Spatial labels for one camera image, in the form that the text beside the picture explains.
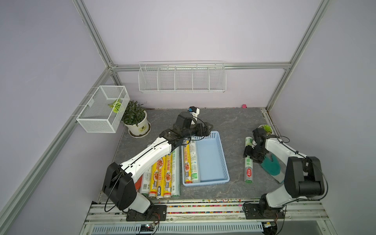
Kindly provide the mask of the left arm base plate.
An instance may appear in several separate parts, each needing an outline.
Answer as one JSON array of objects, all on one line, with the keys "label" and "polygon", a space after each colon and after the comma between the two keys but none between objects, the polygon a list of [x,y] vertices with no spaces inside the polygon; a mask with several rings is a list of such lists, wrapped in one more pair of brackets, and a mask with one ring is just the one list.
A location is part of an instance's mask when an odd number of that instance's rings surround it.
[{"label": "left arm base plate", "polygon": [[166,205],[151,205],[150,208],[144,213],[137,212],[133,209],[129,209],[126,216],[128,222],[140,222],[140,221],[165,221],[167,216]]}]

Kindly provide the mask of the white green plastic wrap roll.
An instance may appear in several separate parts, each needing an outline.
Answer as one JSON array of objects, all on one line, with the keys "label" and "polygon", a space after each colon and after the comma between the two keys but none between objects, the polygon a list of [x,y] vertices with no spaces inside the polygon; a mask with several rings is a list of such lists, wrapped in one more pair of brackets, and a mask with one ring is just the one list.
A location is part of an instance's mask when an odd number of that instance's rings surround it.
[{"label": "white green plastic wrap roll", "polygon": [[171,185],[171,195],[172,197],[178,197],[180,195],[180,149],[176,148],[172,152],[172,185]]},{"label": "white green plastic wrap roll", "polygon": [[[245,138],[245,146],[253,147],[253,138]],[[246,183],[253,183],[253,160],[249,157],[245,157],[245,167],[244,167],[244,181]]]},{"label": "white green plastic wrap roll", "polygon": [[191,156],[191,172],[192,172],[192,182],[199,183],[199,168],[198,168],[198,155],[196,141],[191,141],[189,144],[190,156]]}]

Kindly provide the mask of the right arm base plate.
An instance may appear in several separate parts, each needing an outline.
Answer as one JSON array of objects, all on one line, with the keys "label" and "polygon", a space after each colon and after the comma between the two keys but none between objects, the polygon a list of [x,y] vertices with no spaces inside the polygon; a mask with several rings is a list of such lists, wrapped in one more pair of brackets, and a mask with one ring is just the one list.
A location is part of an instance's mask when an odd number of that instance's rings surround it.
[{"label": "right arm base plate", "polygon": [[284,219],[285,213],[283,209],[275,209],[265,207],[261,208],[259,204],[244,202],[242,205],[246,219],[268,219],[278,220]]}]

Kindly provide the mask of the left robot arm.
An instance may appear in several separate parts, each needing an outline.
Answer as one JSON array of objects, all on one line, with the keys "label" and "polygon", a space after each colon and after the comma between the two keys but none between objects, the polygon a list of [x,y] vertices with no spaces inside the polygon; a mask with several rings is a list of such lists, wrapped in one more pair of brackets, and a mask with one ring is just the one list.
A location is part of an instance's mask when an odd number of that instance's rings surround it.
[{"label": "left robot arm", "polygon": [[102,192],[120,211],[147,212],[152,202],[137,192],[135,183],[147,169],[182,146],[184,141],[209,136],[212,129],[213,125],[202,121],[195,112],[181,112],[175,124],[160,133],[150,146],[121,164],[113,162],[107,167]]}]

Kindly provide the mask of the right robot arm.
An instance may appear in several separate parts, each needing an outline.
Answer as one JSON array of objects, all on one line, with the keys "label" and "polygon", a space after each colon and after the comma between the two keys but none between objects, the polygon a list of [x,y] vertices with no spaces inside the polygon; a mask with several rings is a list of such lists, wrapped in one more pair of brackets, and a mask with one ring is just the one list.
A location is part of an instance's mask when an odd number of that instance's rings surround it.
[{"label": "right robot arm", "polygon": [[258,164],[269,159],[268,154],[275,156],[275,163],[283,162],[286,172],[283,185],[273,192],[261,196],[258,213],[278,212],[294,201],[310,201],[316,196],[325,197],[329,186],[322,172],[320,160],[294,150],[277,135],[267,134],[264,128],[253,130],[253,144],[246,146],[243,156]]}]

